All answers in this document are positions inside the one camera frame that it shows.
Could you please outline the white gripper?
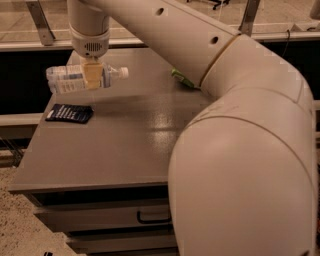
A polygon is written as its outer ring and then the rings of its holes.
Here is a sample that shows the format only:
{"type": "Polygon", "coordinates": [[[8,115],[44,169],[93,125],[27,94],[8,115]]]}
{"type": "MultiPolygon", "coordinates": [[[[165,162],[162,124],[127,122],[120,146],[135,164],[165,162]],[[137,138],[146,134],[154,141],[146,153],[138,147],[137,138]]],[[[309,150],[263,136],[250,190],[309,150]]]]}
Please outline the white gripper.
{"type": "Polygon", "coordinates": [[[103,65],[95,59],[101,58],[109,49],[109,31],[100,35],[84,35],[70,28],[71,43],[74,51],[85,60],[81,63],[86,88],[89,90],[100,87],[103,65]]]}

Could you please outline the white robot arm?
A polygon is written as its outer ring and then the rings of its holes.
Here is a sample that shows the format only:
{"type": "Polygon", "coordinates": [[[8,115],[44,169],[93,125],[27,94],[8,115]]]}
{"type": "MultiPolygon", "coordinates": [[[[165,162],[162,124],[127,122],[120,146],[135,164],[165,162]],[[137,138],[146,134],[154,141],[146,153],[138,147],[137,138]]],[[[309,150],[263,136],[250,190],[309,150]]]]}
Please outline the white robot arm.
{"type": "Polygon", "coordinates": [[[177,0],[67,0],[72,44],[120,23],[210,97],[168,168],[180,256],[314,256],[318,171],[309,86],[249,36],[177,0]]]}

